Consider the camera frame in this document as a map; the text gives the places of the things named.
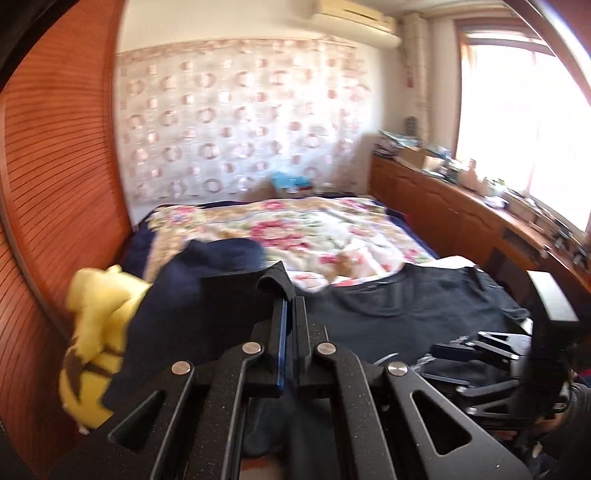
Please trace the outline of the person's right hand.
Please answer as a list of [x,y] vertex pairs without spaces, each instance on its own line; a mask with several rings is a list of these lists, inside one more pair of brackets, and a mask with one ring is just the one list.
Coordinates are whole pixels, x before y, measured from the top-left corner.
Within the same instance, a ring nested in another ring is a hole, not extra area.
[[542,454],[559,460],[565,454],[575,456],[590,453],[590,388],[574,383],[570,388],[570,403],[553,426],[533,447],[532,457]]

